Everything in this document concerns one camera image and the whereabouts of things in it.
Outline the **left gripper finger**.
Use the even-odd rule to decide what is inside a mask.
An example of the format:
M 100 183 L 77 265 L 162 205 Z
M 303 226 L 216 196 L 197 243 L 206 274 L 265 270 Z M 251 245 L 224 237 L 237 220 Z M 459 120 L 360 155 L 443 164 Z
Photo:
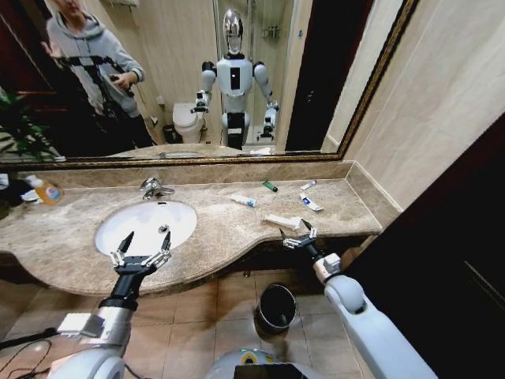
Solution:
M 168 231 L 163 239 L 161 248 L 158 253 L 152 255 L 149 258 L 148 266 L 154 266 L 156 268 L 162 267 L 171 258 L 170 255 L 171 246 L 171 233 Z
M 114 267 L 125 266 L 125 253 L 127 252 L 132 240 L 134 232 L 130 232 L 119 244 L 115 251 L 110 252 L 110 259 Z

